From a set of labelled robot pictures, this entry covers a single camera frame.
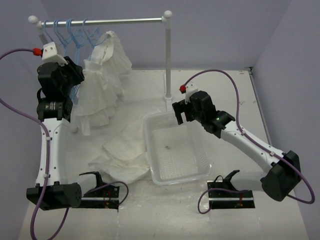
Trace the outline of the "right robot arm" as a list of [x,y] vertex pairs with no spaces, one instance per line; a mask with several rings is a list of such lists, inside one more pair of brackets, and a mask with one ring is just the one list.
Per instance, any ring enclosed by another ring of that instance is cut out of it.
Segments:
[[238,127],[233,116],[216,109],[205,91],[197,91],[189,101],[175,102],[172,107],[178,124],[182,124],[184,119],[199,122],[208,133],[235,146],[262,169],[229,173],[223,184],[227,196],[233,197],[244,190],[263,191],[281,202],[301,181],[297,173],[301,169],[300,160],[294,151],[276,149],[243,127]]

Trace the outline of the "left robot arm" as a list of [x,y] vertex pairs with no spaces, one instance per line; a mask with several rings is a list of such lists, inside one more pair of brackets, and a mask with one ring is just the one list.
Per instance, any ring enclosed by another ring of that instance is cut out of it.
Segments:
[[26,190],[26,198],[48,210],[82,208],[101,209],[104,184],[90,180],[69,183],[66,171],[67,133],[73,102],[72,88],[85,80],[83,69],[70,57],[64,63],[47,62],[37,68],[41,85],[36,97],[37,119],[41,126],[41,155],[35,186]]

